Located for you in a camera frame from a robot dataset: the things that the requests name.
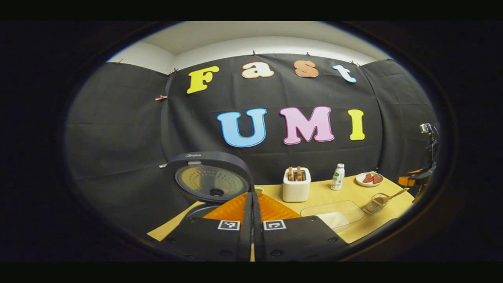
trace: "white ceiling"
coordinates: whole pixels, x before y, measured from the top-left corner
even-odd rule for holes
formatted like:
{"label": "white ceiling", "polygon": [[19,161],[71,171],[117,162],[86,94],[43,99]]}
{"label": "white ceiling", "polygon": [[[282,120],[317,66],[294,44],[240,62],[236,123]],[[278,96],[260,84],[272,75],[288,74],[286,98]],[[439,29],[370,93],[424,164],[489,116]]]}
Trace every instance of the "white ceiling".
{"label": "white ceiling", "polygon": [[209,44],[258,36],[307,38],[353,49],[377,60],[389,58],[373,45],[322,22],[183,22],[142,41],[178,56]]}

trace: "pink letter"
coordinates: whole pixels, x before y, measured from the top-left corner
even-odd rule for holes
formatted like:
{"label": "pink letter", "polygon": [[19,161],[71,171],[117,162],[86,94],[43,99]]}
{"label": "pink letter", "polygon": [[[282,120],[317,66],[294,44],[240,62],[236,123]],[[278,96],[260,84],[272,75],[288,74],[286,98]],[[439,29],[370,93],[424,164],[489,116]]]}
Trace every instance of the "pink letter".
{"label": "pink letter", "polygon": [[297,136],[297,130],[304,139],[308,142],[311,140],[314,129],[317,129],[317,134],[314,140],[317,142],[328,142],[335,137],[330,128],[330,107],[318,106],[313,109],[311,118],[309,120],[302,115],[300,110],[296,107],[283,108],[280,114],[285,116],[287,137],[283,142],[287,145],[295,145],[301,142]]}

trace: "white plate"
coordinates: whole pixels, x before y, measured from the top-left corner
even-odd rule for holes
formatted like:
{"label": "white plate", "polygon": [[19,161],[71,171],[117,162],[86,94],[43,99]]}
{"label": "white plate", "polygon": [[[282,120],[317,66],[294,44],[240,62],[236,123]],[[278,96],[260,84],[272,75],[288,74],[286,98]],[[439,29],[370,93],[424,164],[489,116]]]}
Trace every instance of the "white plate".
{"label": "white plate", "polygon": [[366,186],[366,187],[375,187],[375,186],[378,186],[382,183],[382,181],[380,181],[377,184],[374,184],[372,181],[369,183],[364,183],[363,180],[365,180],[365,176],[367,176],[367,174],[371,174],[372,177],[374,177],[374,175],[380,176],[381,178],[383,178],[383,181],[384,181],[384,177],[381,174],[366,172],[366,173],[362,173],[362,174],[359,174],[358,176],[356,176],[356,182],[358,184],[360,184],[362,186]]}

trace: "glass tray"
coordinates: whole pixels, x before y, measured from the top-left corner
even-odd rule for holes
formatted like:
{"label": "glass tray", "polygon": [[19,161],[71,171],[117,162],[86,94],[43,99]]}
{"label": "glass tray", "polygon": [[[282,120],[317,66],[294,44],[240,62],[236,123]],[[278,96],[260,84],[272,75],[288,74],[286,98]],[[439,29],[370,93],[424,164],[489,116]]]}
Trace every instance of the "glass tray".
{"label": "glass tray", "polygon": [[362,219],[365,213],[356,203],[350,200],[342,200],[304,208],[301,210],[300,215],[302,217],[318,216],[337,233],[344,231],[351,224]]}

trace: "yellow tabletop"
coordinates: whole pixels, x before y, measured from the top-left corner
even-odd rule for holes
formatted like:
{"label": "yellow tabletop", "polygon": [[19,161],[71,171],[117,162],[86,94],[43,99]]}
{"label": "yellow tabletop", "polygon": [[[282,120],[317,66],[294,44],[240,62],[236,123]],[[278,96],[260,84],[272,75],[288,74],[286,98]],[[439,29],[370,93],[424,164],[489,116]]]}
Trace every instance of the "yellow tabletop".
{"label": "yellow tabletop", "polygon": [[[275,200],[279,201],[280,203],[284,204],[285,206],[289,207],[299,214],[301,213],[301,210],[307,207],[329,204],[343,200],[350,200],[354,202],[358,207],[362,208],[371,199],[371,197],[377,193],[381,192],[387,195],[393,195],[402,190],[400,186],[386,178],[384,178],[381,184],[375,187],[362,186],[358,184],[355,179],[356,176],[348,176],[344,178],[342,188],[337,191],[330,189],[332,180],[312,182],[309,190],[309,198],[304,202],[284,202],[282,200],[282,184],[256,185],[256,187],[264,188],[264,194],[274,198]],[[388,205],[385,206],[380,212],[371,216],[365,214],[363,218],[352,223],[347,229],[338,232],[338,235],[347,243],[354,242],[373,232],[389,220],[402,215],[407,209],[410,208],[413,200],[414,197],[408,192],[398,195],[397,197],[392,199],[388,203]],[[194,203],[178,216],[174,217],[162,226],[147,234],[157,239],[158,241],[162,241],[169,233],[171,233],[171,231],[173,231],[177,227],[183,217],[192,208],[200,204],[203,203]]]}

